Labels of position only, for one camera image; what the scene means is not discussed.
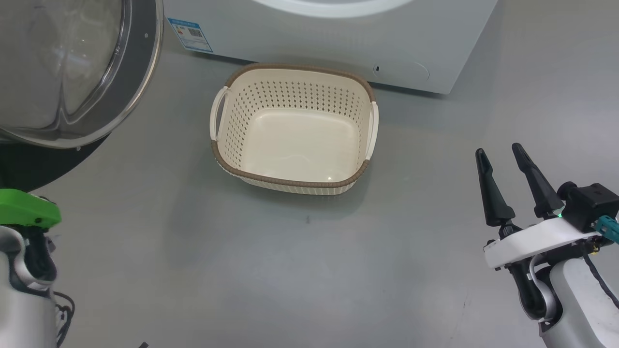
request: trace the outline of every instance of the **round glass door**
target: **round glass door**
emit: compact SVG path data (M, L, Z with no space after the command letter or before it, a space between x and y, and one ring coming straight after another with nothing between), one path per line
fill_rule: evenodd
M254 0L281 11L320 18L355 18L393 10L413 0Z
M20 0L0 5L0 137L79 147L124 120L163 37L160 0Z

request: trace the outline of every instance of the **basket handle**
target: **basket handle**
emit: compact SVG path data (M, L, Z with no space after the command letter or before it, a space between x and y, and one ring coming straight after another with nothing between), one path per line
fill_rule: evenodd
M365 159L369 160L374 153L374 145L376 145L376 136L378 135L378 105L372 102L370 110L370 128L372 132L368 135L368 147L365 149Z
M228 86L224 86L222 89L217 92L215 96L215 100L213 100L213 106L210 108L210 138L211 140L217 141L218 131L217 131L217 111L219 111L219 105L222 103L223 98L228 93ZM223 124L223 115L222 112L222 120L219 123L219 127Z

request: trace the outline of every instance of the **gray floor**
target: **gray floor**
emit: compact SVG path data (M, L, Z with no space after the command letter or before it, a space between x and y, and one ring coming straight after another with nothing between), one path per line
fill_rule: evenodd
M377 90L370 169L306 197L224 173L210 104L237 68L169 30L153 84L89 159L40 190L64 222L65 347L543 347L488 269L474 151L536 223L521 142L555 187L619 192L619 2L500 0L449 96ZM594 261L619 288L619 247Z

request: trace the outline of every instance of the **laundry basket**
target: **laundry basket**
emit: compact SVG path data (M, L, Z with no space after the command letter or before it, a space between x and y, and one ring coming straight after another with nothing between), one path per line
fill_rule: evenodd
M377 133L370 85L321 67L247 65L210 111L219 165L252 185L290 193L350 189L370 163Z

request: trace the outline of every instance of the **blue and white sticker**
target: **blue and white sticker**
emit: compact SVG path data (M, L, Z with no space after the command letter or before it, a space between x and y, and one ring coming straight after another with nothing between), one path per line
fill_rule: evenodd
M213 53L198 23L172 18L168 18L168 21L186 50Z

